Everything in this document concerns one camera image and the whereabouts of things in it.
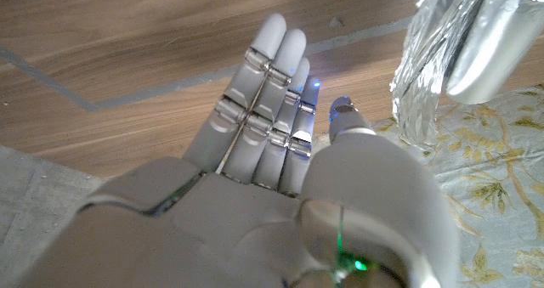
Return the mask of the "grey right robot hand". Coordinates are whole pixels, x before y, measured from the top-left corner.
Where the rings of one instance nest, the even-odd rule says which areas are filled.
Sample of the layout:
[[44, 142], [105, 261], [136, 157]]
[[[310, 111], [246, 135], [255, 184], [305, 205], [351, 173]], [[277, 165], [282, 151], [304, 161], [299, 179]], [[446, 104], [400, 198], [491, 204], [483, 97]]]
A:
[[272, 14], [181, 158], [94, 191], [21, 287], [452, 287], [458, 231], [428, 169], [320, 82]]

